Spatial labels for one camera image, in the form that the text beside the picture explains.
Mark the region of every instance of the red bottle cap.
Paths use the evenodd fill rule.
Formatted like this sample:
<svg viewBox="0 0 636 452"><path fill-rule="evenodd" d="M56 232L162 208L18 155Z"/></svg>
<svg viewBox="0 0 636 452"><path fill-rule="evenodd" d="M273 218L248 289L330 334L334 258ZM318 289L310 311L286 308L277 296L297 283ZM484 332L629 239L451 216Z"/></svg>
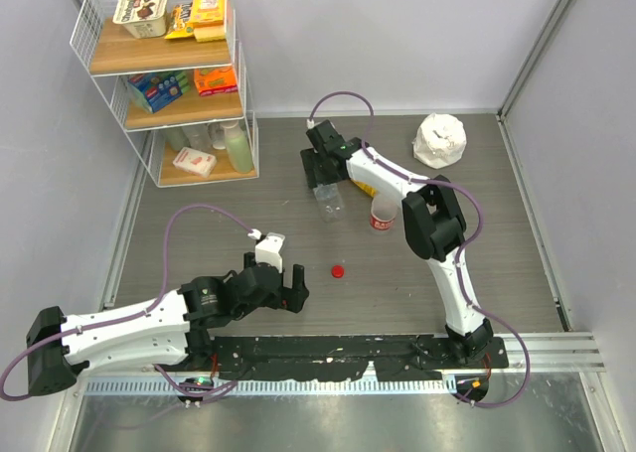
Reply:
<svg viewBox="0 0 636 452"><path fill-rule="evenodd" d="M342 278L345 276L345 267L342 265L334 265L331 269L331 274L334 278Z"/></svg>

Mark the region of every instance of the white bag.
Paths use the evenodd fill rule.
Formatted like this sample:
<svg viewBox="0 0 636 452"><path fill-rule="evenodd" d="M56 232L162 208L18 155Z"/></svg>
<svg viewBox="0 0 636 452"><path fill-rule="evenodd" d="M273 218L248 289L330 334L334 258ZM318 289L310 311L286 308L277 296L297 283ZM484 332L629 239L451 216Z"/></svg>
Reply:
<svg viewBox="0 0 636 452"><path fill-rule="evenodd" d="M433 169L450 166L461 159L466 148L464 125L450 114L430 114L417 129L413 156Z"/></svg>

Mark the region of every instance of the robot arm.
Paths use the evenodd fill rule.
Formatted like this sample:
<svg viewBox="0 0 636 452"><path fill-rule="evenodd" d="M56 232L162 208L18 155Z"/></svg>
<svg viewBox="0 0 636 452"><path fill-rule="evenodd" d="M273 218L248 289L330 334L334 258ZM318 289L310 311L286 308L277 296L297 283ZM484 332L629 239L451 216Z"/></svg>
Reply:
<svg viewBox="0 0 636 452"><path fill-rule="evenodd" d="M307 136L313 148L301 151L301 158L310 188L351 179L377 189L401 205L406 242L417 256L426 261L441 294L446 331L453 340L451 353L467 363L481 359L493 332L488 319L468 306L461 292L455 257L464 241L466 221L454 192L449 188L422 186L405 180L421 179L422 176L367 147L370 158L362 149L360 139L345 141L330 121L310 128ZM391 169L380 166L376 162L378 159ZM447 181L441 176L436 179ZM429 211L429 206L435 207L434 212ZM466 293L478 306L463 251L460 268Z"/></svg>
<svg viewBox="0 0 636 452"><path fill-rule="evenodd" d="M29 394L46 395L64 390L80 373L174 366L204 361L210 350L210 328L240 320L256 308L285 309L298 313L309 296L304 268L294 265L292 286L283 286L280 250L285 237L269 233L254 252L243 257L243 271L225 276L202 276L164 295L151 313L119 322L145 311L154 300L88 315L64 316L59 307L42 310L27 345L56 333L103 321L113 324L53 341L28 357Z"/></svg>

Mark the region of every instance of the yellow snack bag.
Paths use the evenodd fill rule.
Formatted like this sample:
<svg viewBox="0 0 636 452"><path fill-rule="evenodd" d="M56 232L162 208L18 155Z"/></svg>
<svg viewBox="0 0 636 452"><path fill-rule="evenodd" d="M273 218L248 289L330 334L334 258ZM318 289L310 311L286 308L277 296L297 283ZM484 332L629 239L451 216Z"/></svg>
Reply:
<svg viewBox="0 0 636 452"><path fill-rule="evenodd" d="M193 0L191 22L195 27L209 27L223 23L226 0Z"/></svg>
<svg viewBox="0 0 636 452"><path fill-rule="evenodd" d="M172 40L176 38L194 37L194 24L190 22L192 15L192 3L182 3L175 5L170 16L170 25L168 25L168 35L164 38Z"/></svg>

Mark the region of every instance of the plastic cup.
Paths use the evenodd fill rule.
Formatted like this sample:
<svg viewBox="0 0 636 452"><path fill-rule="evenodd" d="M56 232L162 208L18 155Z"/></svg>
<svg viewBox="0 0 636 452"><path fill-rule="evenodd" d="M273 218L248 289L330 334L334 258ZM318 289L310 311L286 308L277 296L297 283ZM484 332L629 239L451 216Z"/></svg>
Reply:
<svg viewBox="0 0 636 452"><path fill-rule="evenodd" d="M370 224L373 232L384 233L394 226L399 207L384 194L378 193L371 202Z"/></svg>

